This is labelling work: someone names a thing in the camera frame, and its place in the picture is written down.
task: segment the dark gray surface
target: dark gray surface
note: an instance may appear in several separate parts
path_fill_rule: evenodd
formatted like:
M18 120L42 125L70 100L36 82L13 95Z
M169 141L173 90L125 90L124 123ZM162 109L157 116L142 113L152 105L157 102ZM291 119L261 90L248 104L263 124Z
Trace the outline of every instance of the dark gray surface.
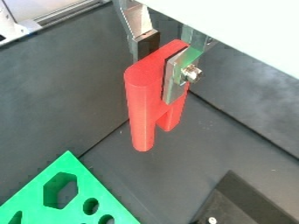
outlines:
M299 220L297 160L193 95L146 153L129 138L126 123L81 161L141 223L186 224L228 170Z
M80 155L124 122L129 63L112 4L1 49L0 204L57 154Z
M206 224L209 217L222 224L299 224L232 171L217 183L190 224Z
M299 158L299 80L222 44L200 69L190 91Z

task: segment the black object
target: black object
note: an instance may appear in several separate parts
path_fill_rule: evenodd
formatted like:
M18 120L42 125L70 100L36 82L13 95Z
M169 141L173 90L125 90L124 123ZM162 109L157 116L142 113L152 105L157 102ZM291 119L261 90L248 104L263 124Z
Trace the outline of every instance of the black object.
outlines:
M229 171L196 213L190 224L297 224L276 204Z

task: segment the green shape sorter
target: green shape sorter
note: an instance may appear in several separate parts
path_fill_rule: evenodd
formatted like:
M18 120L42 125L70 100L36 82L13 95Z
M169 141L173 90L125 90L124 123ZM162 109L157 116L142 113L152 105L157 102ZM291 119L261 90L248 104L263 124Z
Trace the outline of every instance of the green shape sorter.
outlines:
M65 207L57 195L74 182L77 194ZM76 157L66 151L0 206L0 224L140 224Z

